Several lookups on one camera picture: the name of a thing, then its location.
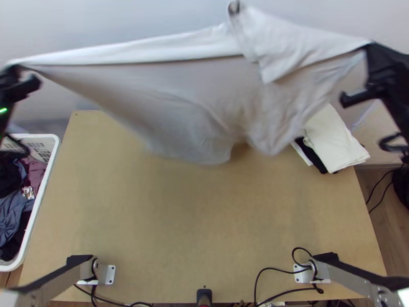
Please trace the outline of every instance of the white laundry basket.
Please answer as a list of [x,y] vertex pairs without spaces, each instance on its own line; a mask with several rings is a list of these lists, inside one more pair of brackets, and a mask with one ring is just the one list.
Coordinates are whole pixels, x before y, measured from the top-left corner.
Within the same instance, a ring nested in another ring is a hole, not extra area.
[[[9,272],[17,269],[24,261],[26,252],[30,242],[31,232],[37,218],[38,209],[41,205],[42,197],[46,190],[48,179],[53,168],[57,150],[60,146],[60,139],[53,134],[12,134],[15,139],[21,140],[24,145],[31,149],[31,155],[47,163],[46,172],[38,189],[37,197],[34,201],[33,211],[31,212],[30,220],[27,224],[26,232],[22,240],[20,251],[11,261],[3,261],[0,259],[0,272]],[[1,150],[21,151],[18,145],[14,144],[10,139],[5,138],[0,147]]]

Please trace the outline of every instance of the clothing pile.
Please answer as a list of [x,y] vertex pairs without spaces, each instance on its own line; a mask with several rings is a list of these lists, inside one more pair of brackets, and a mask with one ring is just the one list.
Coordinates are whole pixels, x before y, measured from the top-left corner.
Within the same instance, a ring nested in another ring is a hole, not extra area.
[[20,250],[47,164],[18,152],[0,152],[0,258]]

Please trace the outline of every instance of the wire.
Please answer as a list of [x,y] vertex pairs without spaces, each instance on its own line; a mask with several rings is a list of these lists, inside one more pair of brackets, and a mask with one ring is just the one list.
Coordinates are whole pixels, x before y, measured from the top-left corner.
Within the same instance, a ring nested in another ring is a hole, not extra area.
[[258,281],[259,281],[259,278],[260,278],[261,273],[263,273],[264,271],[267,271],[267,270],[273,270],[273,271],[277,271],[277,272],[281,272],[281,273],[286,273],[286,274],[296,274],[296,273],[301,273],[301,272],[305,272],[305,271],[311,270],[311,267],[308,267],[308,268],[306,268],[306,269],[303,269],[303,270],[300,270],[300,271],[297,271],[297,272],[285,271],[285,270],[281,270],[281,269],[277,269],[277,268],[264,268],[264,269],[262,269],[262,270],[257,274],[256,282],[254,283],[254,306],[255,306],[255,307],[258,306],[258,305],[257,305],[257,300],[256,300],[256,295],[257,295],[257,283],[258,283]]
[[292,252],[291,252],[291,257],[292,257],[292,260],[296,263],[296,265],[298,265],[299,267],[302,267],[302,268],[310,268],[311,269],[311,265],[302,265],[302,264],[300,264],[297,260],[296,260],[296,258],[295,258],[295,253],[296,253],[296,251],[297,250],[302,250],[302,251],[304,251],[304,252],[306,252],[307,254],[308,254],[308,256],[310,256],[311,258],[312,258],[312,255],[311,255],[311,253],[309,252],[309,251],[307,251],[305,248],[303,248],[303,247],[296,247],[296,248],[294,248],[293,250],[292,250]]
[[288,290],[288,291],[281,292],[281,293],[279,293],[279,294],[277,294],[277,295],[275,295],[275,296],[271,296],[271,297],[267,298],[265,301],[261,302],[260,304],[255,305],[255,306],[256,306],[256,307],[261,306],[261,305],[266,304],[266,303],[268,303],[268,302],[270,302],[270,301],[272,301],[272,300],[274,300],[274,299],[276,299],[276,298],[278,298],[278,297],[280,297],[280,296],[283,296],[283,295],[286,295],[286,294],[289,294],[289,293],[300,292],[300,291],[309,291],[309,290],[315,290],[315,291],[317,291],[317,292],[320,293],[320,294],[322,294],[322,293],[324,292],[322,289],[316,288],[316,287],[314,287],[314,288],[292,289],[292,290]]
[[387,193],[387,190],[388,190],[388,188],[389,188],[391,185],[392,185],[392,181],[387,185],[387,187],[386,187],[385,190],[383,191],[383,195],[382,195],[382,198],[380,199],[379,203],[377,203],[375,207],[373,207],[371,210],[369,210],[369,214],[371,214],[371,212],[374,211],[374,209],[375,209],[376,207],[378,207],[378,206],[382,203],[383,198],[385,197],[385,194]]
[[350,299],[348,299],[348,301],[349,301],[349,303],[351,304],[352,307],[356,307],[355,304]]
[[284,270],[280,270],[280,269],[277,269],[277,268],[264,268],[264,269],[262,269],[262,270],[259,272],[259,274],[257,275],[256,282],[255,282],[255,284],[254,284],[254,307],[261,306],[261,305],[266,304],[266,303],[268,303],[268,302],[270,302],[270,301],[272,301],[272,300],[274,300],[274,299],[276,299],[276,298],[278,298],[278,297],[280,297],[280,296],[283,296],[283,295],[289,294],[289,293],[293,293],[293,292],[314,290],[314,291],[317,291],[317,292],[320,293],[320,294],[323,294],[323,293],[324,293],[324,290],[318,288],[318,287],[316,286],[316,284],[313,283],[313,284],[312,284],[312,285],[313,285],[312,288],[299,288],[299,289],[292,289],[292,290],[284,291],[284,292],[279,293],[279,294],[277,294],[277,295],[275,295],[275,296],[271,296],[271,297],[267,298],[265,301],[261,302],[260,304],[257,304],[257,300],[256,300],[257,283],[258,283],[258,280],[259,280],[259,278],[260,278],[261,273],[263,273],[263,272],[266,271],[266,270],[274,270],[274,271],[278,271],[278,272],[282,272],[282,273],[286,273],[286,274],[296,274],[296,273],[301,273],[301,272],[305,272],[305,271],[308,271],[308,270],[312,270],[312,268],[314,268],[314,277],[313,277],[313,280],[319,280],[319,278],[316,277],[317,274],[318,274],[318,271],[317,271],[317,269],[316,269],[315,263],[314,263],[313,261],[310,261],[310,262],[311,262],[310,265],[302,265],[302,264],[300,264],[300,263],[296,260],[296,258],[295,258],[295,252],[296,252],[297,250],[305,251],[311,258],[312,258],[312,254],[311,254],[308,250],[306,250],[305,248],[303,248],[303,247],[296,247],[296,248],[294,248],[294,249],[292,250],[292,252],[291,252],[292,260],[293,260],[298,266],[300,266],[300,267],[302,267],[302,268],[305,268],[305,269],[300,270],[300,271],[296,271],[296,272],[284,271]]
[[155,307],[155,306],[153,306],[151,304],[144,303],[144,302],[135,302],[135,303],[133,303],[131,305],[120,304],[120,303],[116,303],[116,302],[113,302],[111,300],[108,300],[108,299],[105,299],[105,298],[102,298],[102,297],[98,297],[98,296],[96,296],[96,295],[94,295],[94,294],[92,294],[92,293],[78,287],[76,284],[74,284],[74,287],[76,287],[82,293],[85,293],[86,295],[89,295],[91,297],[91,302],[93,301],[93,299],[97,299],[97,300],[100,300],[101,302],[109,303],[109,304],[119,306],[119,307],[130,307],[130,306],[136,306],[136,305],[144,305],[144,306],[147,306],[147,307]]
[[399,168],[394,168],[394,169],[392,169],[392,170],[386,172],[386,173],[382,176],[382,178],[379,179],[379,181],[378,181],[377,183],[375,183],[375,185],[374,185],[374,187],[372,188],[372,191],[371,191],[371,193],[369,194],[369,197],[368,197],[368,199],[367,199],[367,201],[366,201],[365,203],[366,203],[366,204],[369,203],[369,201],[371,200],[372,194],[373,194],[374,191],[375,191],[375,188],[378,186],[378,184],[379,184],[389,173],[391,173],[391,172],[393,172],[393,171],[395,171],[395,170],[397,170],[397,169],[401,169],[403,166],[404,166],[404,164],[402,164]]

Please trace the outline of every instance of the wooden tabletop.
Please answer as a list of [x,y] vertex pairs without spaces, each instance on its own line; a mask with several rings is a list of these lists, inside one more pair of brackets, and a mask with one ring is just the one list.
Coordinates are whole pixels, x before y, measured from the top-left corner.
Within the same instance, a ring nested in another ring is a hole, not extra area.
[[[72,254],[94,254],[117,266],[114,284],[97,290],[116,301],[195,302],[206,286],[215,302],[250,302],[259,270],[290,270],[296,246],[385,274],[353,168],[321,175],[291,148],[267,157],[243,146],[215,166],[163,159],[104,113],[81,111],[71,116],[20,284]],[[258,301],[299,287],[266,272]],[[283,300],[359,297],[337,284],[323,289]],[[71,287],[56,300],[89,297]]]

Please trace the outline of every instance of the white t-shirt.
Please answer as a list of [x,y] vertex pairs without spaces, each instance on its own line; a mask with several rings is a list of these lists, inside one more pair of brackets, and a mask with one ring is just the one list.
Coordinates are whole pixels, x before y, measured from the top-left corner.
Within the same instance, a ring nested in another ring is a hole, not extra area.
[[218,164],[237,142],[282,150],[367,43],[234,2],[217,27],[12,63],[95,101],[157,154]]

